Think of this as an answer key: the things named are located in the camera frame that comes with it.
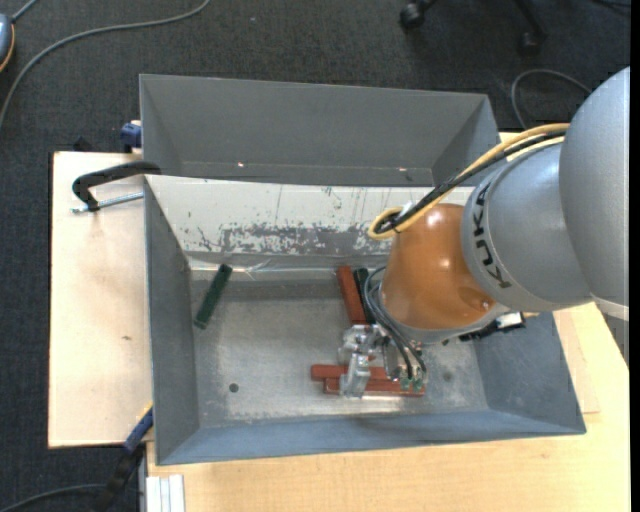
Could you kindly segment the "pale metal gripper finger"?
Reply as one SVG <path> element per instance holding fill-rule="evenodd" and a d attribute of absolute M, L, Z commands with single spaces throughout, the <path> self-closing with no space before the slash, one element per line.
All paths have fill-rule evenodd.
<path fill-rule="evenodd" d="M 369 357 L 354 352 L 351 354 L 346 372 L 340 376 L 339 392 L 346 398 L 362 398 L 370 378 Z"/>
<path fill-rule="evenodd" d="M 346 329 L 342 336 L 342 345 L 337 351 L 339 364 L 348 364 L 354 353 L 369 355 L 371 345 L 371 327 L 356 324 Z"/>

